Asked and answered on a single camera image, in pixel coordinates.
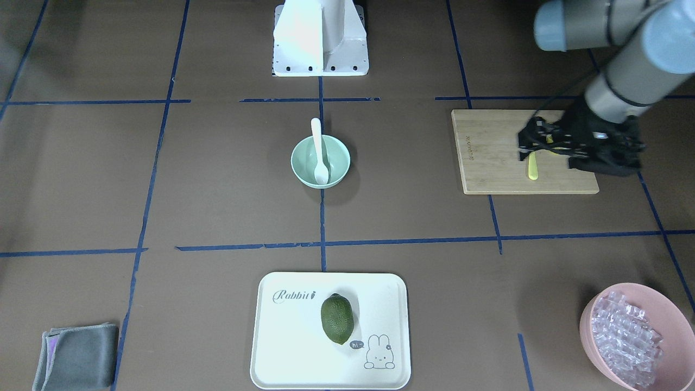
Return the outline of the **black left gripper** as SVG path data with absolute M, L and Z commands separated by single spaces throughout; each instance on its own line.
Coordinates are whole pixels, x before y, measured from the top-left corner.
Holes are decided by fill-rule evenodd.
M 570 169 L 603 175 L 635 175 L 641 170 L 640 153 L 645 147 L 638 117 L 628 116 L 620 123 L 605 121 L 591 111 L 583 97 L 556 122 L 534 112 L 518 133 L 519 161 L 546 150 L 566 156 Z

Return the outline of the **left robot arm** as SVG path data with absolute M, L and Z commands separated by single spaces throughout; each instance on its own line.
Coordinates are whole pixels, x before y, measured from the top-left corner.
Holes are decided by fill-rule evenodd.
M 544 51 L 617 47 L 583 93 L 548 122 L 518 133 L 519 161 L 546 150 L 570 169 L 613 176 L 641 170 L 640 116 L 693 76 L 692 1 L 548 1 L 535 15 Z

